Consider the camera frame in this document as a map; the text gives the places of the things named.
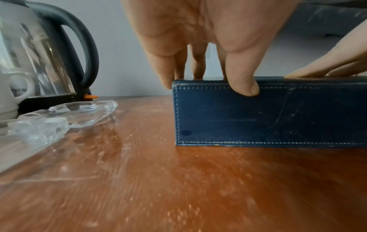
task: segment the transparent plastic object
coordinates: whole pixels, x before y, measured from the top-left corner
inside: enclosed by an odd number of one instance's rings
[[[73,102],[57,105],[48,110],[39,110],[21,115],[19,118],[65,117],[70,128],[91,126],[110,115],[117,108],[115,101]]]
[[[68,130],[65,118],[0,121],[0,172],[55,143]]]

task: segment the white stitching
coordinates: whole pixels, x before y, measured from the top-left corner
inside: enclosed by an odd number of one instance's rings
[[[179,141],[180,140],[180,123],[179,123],[179,118],[178,118],[178,114],[179,114],[179,106],[178,106],[178,101],[177,101],[177,90],[176,89],[230,89],[229,86],[195,86],[195,87],[180,87],[180,86],[175,86],[173,88],[173,92],[175,95],[174,98],[174,107],[175,107],[175,121],[176,121],[176,143],[177,144],[297,144],[297,145],[303,145],[303,144],[308,144],[308,145],[359,145],[359,144],[365,144],[365,143],[311,143],[311,142],[197,142],[197,141]],[[294,89],[321,89],[321,88],[329,88],[327,86],[320,86],[320,87],[309,87],[309,86],[295,86],[295,87],[290,87],[290,86],[269,86],[269,87],[262,87],[260,89],[289,89],[289,88],[294,88]]]

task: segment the black kettle handle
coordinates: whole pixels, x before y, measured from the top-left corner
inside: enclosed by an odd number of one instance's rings
[[[80,85],[83,88],[89,88],[98,74],[99,56],[97,46],[87,27],[75,15],[59,7],[36,2],[26,2],[26,5],[43,17],[59,23],[61,26],[70,27],[76,34],[83,47],[86,64],[84,77]]]

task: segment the leather case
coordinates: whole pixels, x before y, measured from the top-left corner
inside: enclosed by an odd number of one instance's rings
[[[174,81],[176,145],[367,147],[367,78],[257,81],[256,97],[225,81]]]

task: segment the blue box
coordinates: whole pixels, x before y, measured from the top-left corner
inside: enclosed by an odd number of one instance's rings
[[[174,81],[176,145],[367,147],[367,78],[257,81],[256,97],[225,81]]]

